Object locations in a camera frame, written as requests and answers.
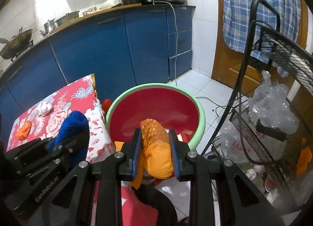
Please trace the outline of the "steel pot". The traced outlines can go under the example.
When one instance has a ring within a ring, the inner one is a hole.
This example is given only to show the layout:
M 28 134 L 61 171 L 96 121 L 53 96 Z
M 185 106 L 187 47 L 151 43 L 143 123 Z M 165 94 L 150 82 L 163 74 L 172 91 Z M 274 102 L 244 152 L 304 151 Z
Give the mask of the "steel pot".
M 79 17 L 79 12 L 80 11 L 67 13 L 64 16 L 62 16 L 61 18 L 57 19 L 56 20 L 57 26 L 59 27 L 59 26 L 65 24 L 66 22 L 68 22 L 70 20 L 74 20 L 74 19 L 78 18 Z

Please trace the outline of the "orange flat cloth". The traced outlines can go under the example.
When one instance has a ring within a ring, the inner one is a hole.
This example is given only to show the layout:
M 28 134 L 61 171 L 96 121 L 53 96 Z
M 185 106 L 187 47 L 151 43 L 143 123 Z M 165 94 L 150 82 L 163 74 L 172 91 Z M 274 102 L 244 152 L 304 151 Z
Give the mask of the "orange flat cloth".
M 25 123 L 23 124 L 23 126 L 18 129 L 18 131 L 16 132 L 15 136 L 18 138 L 18 140 L 25 140 L 31 130 L 31 126 L 32 126 L 32 122 L 31 121 L 25 121 Z

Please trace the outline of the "orange cloth bundle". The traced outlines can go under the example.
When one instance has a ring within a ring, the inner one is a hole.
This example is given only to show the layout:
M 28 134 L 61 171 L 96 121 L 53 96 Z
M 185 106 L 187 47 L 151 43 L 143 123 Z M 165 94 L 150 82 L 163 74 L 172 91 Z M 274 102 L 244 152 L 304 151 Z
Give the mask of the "orange cloth bundle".
M 163 126 L 154 119 L 145 119 L 140 123 L 142 133 L 142 150 L 138 173 L 131 182 L 138 189 L 143 178 L 143 171 L 156 179 L 167 179 L 173 171 L 169 135 Z

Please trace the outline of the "wooden door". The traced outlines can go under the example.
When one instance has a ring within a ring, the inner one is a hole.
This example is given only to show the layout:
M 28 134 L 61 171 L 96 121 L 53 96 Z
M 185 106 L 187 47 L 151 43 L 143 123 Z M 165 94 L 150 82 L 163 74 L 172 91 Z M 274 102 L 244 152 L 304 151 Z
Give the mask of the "wooden door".
M 308 39 L 308 21 L 309 10 L 304 0 L 300 0 L 301 3 L 301 18 L 299 24 L 299 35 L 297 43 L 305 48 Z M 243 53 L 230 49 L 224 42 L 223 38 L 223 6 L 224 0 L 218 0 L 219 16 L 218 16 L 218 31 L 215 49 L 215 58 L 213 65 L 213 72 L 211 78 L 223 83 L 224 85 L 234 88 L 236 79 L 238 77 L 240 66 L 243 58 Z M 244 78 L 243 89 L 244 92 L 251 95 L 250 89 L 259 85 L 262 78 L 262 72 L 248 67 L 246 76 Z

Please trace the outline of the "blue plaid curtain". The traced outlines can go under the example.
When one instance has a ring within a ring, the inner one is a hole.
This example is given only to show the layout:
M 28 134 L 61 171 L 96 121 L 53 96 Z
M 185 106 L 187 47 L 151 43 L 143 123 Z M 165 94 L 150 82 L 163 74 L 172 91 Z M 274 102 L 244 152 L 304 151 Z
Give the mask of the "blue plaid curtain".
M 280 34 L 296 41 L 299 34 L 301 17 L 300 0 L 224 0 L 223 1 L 223 38 L 231 50 L 249 56 L 243 57 L 246 64 L 251 59 L 257 65 L 268 65 L 267 53 L 270 48 L 258 51 L 252 49 L 248 38 L 256 42 L 261 35 L 261 27 L 279 29 Z

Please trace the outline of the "white printed plastic bag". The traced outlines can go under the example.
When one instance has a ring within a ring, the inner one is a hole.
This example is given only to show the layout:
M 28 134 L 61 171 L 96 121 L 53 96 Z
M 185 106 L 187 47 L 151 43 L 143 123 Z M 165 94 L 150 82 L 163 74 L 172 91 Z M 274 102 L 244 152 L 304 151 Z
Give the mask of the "white printed plastic bag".
M 225 120 L 220 129 L 220 137 L 217 141 L 218 152 L 224 159 L 232 160 L 234 163 L 248 163 L 249 160 L 245 155 L 244 148 L 241 144 L 244 142 L 246 153 L 253 161 L 258 159 L 257 154 L 244 138 L 240 138 L 240 133 L 236 127 L 229 121 Z

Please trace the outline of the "red green-rimmed basin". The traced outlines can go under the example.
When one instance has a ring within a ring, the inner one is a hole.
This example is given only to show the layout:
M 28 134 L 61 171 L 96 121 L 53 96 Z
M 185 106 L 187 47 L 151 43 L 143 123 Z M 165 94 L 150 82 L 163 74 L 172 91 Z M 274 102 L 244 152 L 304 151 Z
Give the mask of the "red green-rimmed basin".
M 148 83 L 128 89 L 113 101 L 106 128 L 113 142 L 127 142 L 145 119 L 174 129 L 191 150 L 200 144 L 206 126 L 204 109 L 194 95 L 170 84 Z

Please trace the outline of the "red floral tablecloth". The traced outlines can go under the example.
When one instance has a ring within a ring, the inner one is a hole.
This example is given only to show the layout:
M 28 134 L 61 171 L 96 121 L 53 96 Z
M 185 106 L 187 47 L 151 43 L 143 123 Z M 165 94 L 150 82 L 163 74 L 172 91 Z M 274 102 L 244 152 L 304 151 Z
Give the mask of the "red floral tablecloth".
M 39 116 L 37 112 L 37 106 L 42 101 L 52 104 L 52 110 L 45 116 Z M 80 111 L 89 122 L 90 141 L 86 160 L 90 163 L 100 162 L 116 152 L 105 126 L 105 111 L 97 98 L 94 74 L 86 75 L 64 86 L 40 102 L 15 119 L 7 151 L 36 138 L 55 138 L 68 115 L 73 111 Z M 32 126 L 28 137 L 21 141 L 15 134 L 25 121 L 31 121 Z

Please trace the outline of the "clear plastic bag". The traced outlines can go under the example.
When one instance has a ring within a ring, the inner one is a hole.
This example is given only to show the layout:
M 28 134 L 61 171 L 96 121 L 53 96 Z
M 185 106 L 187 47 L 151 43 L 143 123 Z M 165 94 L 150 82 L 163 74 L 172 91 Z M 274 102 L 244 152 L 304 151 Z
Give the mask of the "clear plastic bag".
M 267 128 L 279 129 L 286 134 L 294 134 L 299 127 L 299 119 L 290 110 L 287 101 L 288 87 L 271 81 L 268 71 L 262 71 L 263 81 L 248 99 L 253 120 L 260 120 Z

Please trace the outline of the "black wok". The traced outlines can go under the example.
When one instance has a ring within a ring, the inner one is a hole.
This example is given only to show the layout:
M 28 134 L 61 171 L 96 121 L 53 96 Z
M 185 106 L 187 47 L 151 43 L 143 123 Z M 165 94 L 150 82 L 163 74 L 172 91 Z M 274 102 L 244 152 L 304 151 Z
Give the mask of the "black wok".
M 13 62 L 14 57 L 18 57 L 25 50 L 33 46 L 32 29 L 22 31 L 23 28 L 19 29 L 19 34 L 14 36 L 10 41 L 5 38 L 1 38 L 1 44 L 5 46 L 1 50 L 1 57 L 4 60 L 11 60 Z

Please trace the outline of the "white crumpled cloth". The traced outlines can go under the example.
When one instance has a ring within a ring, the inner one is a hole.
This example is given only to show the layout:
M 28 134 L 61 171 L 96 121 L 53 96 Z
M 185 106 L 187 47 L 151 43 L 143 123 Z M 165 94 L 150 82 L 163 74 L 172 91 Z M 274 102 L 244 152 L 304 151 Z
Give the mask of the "white crumpled cloth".
M 37 106 L 37 112 L 39 116 L 45 116 L 52 110 L 52 104 L 46 101 L 42 101 Z

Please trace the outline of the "blue kitchen cabinet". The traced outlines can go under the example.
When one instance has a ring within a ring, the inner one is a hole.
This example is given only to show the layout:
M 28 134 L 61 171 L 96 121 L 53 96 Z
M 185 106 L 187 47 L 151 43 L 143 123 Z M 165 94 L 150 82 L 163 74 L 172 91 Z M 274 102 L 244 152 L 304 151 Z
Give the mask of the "blue kitchen cabinet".
M 145 83 L 166 83 L 192 67 L 194 6 L 121 7 L 75 22 L 37 43 L 1 74 L 1 140 L 23 112 L 94 74 L 99 100 Z

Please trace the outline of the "blue knitted cloth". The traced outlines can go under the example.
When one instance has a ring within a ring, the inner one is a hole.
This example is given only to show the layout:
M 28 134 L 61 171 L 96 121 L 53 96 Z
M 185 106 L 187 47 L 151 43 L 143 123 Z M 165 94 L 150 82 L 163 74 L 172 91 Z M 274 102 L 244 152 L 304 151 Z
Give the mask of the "blue knitted cloth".
M 84 142 L 82 142 L 82 147 L 78 150 L 78 152 L 75 152 L 75 156 L 70 160 L 71 167 L 76 166 L 81 161 L 86 159 L 90 138 L 89 122 L 85 115 L 80 111 L 71 112 L 63 121 L 58 135 L 53 141 L 49 142 L 49 145 L 47 145 L 47 151 L 52 153 L 54 147 L 61 145 L 67 139 L 80 133 L 85 133 L 87 138 Z

